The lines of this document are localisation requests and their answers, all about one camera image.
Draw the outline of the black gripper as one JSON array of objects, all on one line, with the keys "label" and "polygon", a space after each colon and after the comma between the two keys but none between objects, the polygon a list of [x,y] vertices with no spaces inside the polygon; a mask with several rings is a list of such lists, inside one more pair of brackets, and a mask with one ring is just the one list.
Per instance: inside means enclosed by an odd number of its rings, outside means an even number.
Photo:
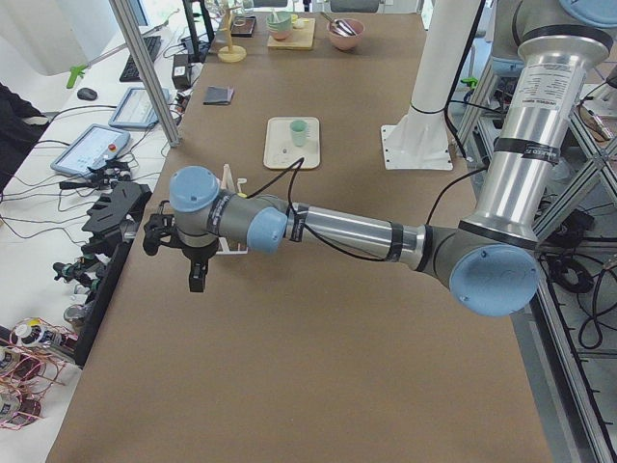
[{"label": "black gripper", "polygon": [[161,246],[179,249],[191,262],[189,289],[191,292],[204,292],[208,273],[208,261],[218,251],[216,237],[197,237],[185,235],[176,225],[174,216],[169,213],[153,213],[144,224],[144,251],[155,256]]}]

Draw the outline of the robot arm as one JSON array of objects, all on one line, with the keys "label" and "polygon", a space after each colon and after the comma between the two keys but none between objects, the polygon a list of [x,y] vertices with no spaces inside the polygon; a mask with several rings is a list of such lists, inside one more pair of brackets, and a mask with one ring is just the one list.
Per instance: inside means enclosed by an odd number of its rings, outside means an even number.
[{"label": "robot arm", "polygon": [[208,169],[174,173],[170,196],[145,226],[144,249],[180,250],[191,262],[189,286],[203,291],[221,239],[273,253],[307,237],[363,261],[401,262],[438,280],[469,310],[503,316],[522,309],[539,285],[531,224],[570,115],[590,68],[616,37],[612,1],[501,1],[492,56],[520,75],[496,140],[474,212],[454,228],[397,222],[227,190]]}]

